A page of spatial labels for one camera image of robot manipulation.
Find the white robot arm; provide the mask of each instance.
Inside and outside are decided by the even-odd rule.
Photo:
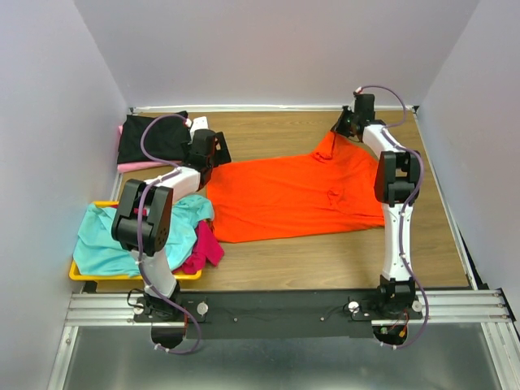
[[[379,158],[375,197],[382,203],[385,225],[385,256],[378,290],[381,307],[402,310],[415,299],[415,280],[410,260],[410,222],[420,187],[422,162],[418,152],[406,149],[375,119],[373,94],[354,92],[353,110],[345,106],[333,132],[356,137]]]
[[[130,251],[146,275],[145,293],[155,298],[168,297],[172,301],[176,301],[179,286],[168,266],[164,249],[170,230],[171,205],[202,189],[210,180],[214,167],[231,162],[223,134],[208,129],[206,117],[197,118],[190,124],[192,140],[186,145],[186,158],[181,165],[164,176],[146,182],[129,180],[124,185],[112,224],[112,237]],[[142,222],[144,248],[140,260],[136,206],[147,185],[152,183],[145,197],[148,214]]]

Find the screw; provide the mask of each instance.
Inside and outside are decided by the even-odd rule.
[[[352,314],[356,314],[359,311],[359,304],[356,301],[351,301],[349,303],[349,311]]]
[[[200,314],[200,315],[204,315],[208,312],[208,309],[210,307],[207,305],[207,303],[205,302],[201,302],[197,305],[197,312]]]
[[[419,301],[414,301],[414,303],[412,303],[412,310],[419,313],[423,310],[423,304]]]

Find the wooden table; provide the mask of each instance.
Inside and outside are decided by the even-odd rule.
[[[224,132],[233,161],[306,154],[313,150],[339,116],[338,111],[220,112],[207,116],[210,127]],[[398,111],[380,111],[387,123]],[[412,218],[412,265],[427,287],[467,286],[444,207],[421,142],[414,117],[392,130],[403,145],[419,150],[426,176]],[[160,167],[129,172],[130,179],[149,179],[170,171]],[[218,267],[206,266],[195,282],[183,288],[206,290],[284,288],[372,288],[379,284],[384,261],[384,230],[376,228],[283,240],[224,243]],[[111,290],[131,284],[112,284]]]

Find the yellow basket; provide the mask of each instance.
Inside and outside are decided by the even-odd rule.
[[[118,201],[95,201],[94,205],[97,207],[110,207],[110,206],[116,206],[118,205]],[[89,281],[92,280],[94,282],[97,282],[99,280],[143,280],[141,275],[130,277],[128,275],[110,275],[110,276],[103,276],[103,275],[82,275],[80,273],[80,270],[78,269],[78,266],[74,259],[72,259],[71,264],[71,270],[68,272],[69,278],[72,280],[82,280],[82,281]],[[202,276],[202,271],[197,271],[196,274],[193,275],[187,275],[182,271],[176,272],[174,274],[175,278],[177,280],[197,280]]]

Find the clothing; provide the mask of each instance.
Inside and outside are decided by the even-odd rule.
[[[377,165],[333,132],[310,154],[222,165],[206,186],[214,234],[244,242],[384,226]]]
[[[73,258],[82,275],[139,275],[130,252],[111,236],[116,209],[90,205],[78,232]],[[195,227],[213,219],[211,202],[200,195],[180,199],[172,208],[166,255],[171,270],[180,267],[197,241]]]
[[[171,163],[179,164],[180,161],[171,161]],[[153,167],[162,167],[165,164],[162,162],[155,161],[142,161],[142,162],[126,162],[124,164],[117,164],[117,172],[125,173],[131,171],[139,171],[140,169],[148,169]]]
[[[188,118],[186,111],[180,112],[179,115]],[[150,161],[141,150],[141,136],[154,119],[127,115],[119,139],[118,164]],[[145,148],[156,158],[179,161],[184,159],[184,145],[190,141],[189,129],[184,126],[182,119],[169,117],[159,120],[148,132]]]
[[[224,256],[224,250],[206,221],[199,222],[195,232],[197,233],[197,242],[193,246],[192,254],[180,266],[180,270],[187,275],[196,274],[197,271],[204,268],[206,260],[214,266],[218,266]]]

